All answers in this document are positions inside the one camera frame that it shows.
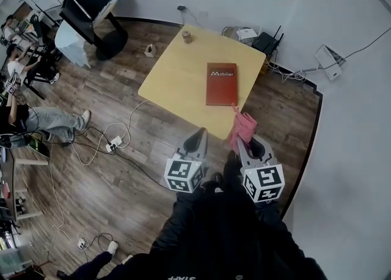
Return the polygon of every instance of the gray pants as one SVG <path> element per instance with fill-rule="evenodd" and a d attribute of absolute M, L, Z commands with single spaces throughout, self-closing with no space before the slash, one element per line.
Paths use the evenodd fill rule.
<path fill-rule="evenodd" d="M 45 130 L 60 137 L 62 142 L 73 141 L 73 129 L 84 130 L 86 123 L 79 115 L 72 115 L 57 107 L 29 108 L 29 117 L 26 120 L 28 132 Z"/>

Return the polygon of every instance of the white cloth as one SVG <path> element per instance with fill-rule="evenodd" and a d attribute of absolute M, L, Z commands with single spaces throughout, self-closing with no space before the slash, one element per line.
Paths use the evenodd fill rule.
<path fill-rule="evenodd" d="M 19 59 L 16 58 L 14 61 L 10 61 L 7 64 L 7 68 L 8 68 L 8 74 L 10 76 L 12 76 L 13 71 L 15 71 L 18 74 L 21 83 L 23 83 L 27 73 L 23 71 L 24 65 L 19 63 Z"/>
<path fill-rule="evenodd" d="M 93 25 L 97 26 L 114 8 L 118 0 L 110 0 L 95 18 Z M 84 51 L 85 40 L 65 20 L 57 30 L 54 43 L 66 58 L 73 64 L 90 67 L 87 53 Z"/>

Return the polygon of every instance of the small cup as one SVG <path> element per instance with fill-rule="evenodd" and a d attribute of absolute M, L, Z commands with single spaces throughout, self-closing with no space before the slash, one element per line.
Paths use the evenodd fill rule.
<path fill-rule="evenodd" d="M 186 43 L 186 44 L 189 44 L 192 42 L 192 37 L 191 37 L 191 33 L 189 31 L 183 31 L 182 32 L 182 37 L 183 37 L 183 41 Z"/>

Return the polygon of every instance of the pink cloth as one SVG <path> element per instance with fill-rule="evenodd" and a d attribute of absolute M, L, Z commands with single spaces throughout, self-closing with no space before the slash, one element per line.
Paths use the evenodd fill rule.
<path fill-rule="evenodd" d="M 248 113 L 241 114 L 235 105 L 232 105 L 235 112 L 235 119 L 233 120 L 233 127 L 228 136 L 230 147 L 239 154 L 238 137 L 248 145 L 251 141 L 252 135 L 255 133 L 257 122 Z"/>

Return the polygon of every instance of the black table leg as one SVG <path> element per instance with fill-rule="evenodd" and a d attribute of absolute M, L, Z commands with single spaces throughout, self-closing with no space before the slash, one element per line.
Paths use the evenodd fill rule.
<path fill-rule="evenodd" d="M 33 93 L 35 93 L 39 98 L 41 98 L 42 100 L 44 100 L 45 98 L 32 86 L 30 85 L 26 85 L 26 87 L 28 87 L 31 91 L 33 91 Z"/>
<path fill-rule="evenodd" d="M 95 34 L 94 44 L 97 47 L 95 53 L 100 61 L 106 61 L 119 54 L 128 41 L 128 33 L 121 27 L 113 14 L 109 13 L 107 18 L 115 27 L 115 30 L 106 34 L 102 39 Z"/>

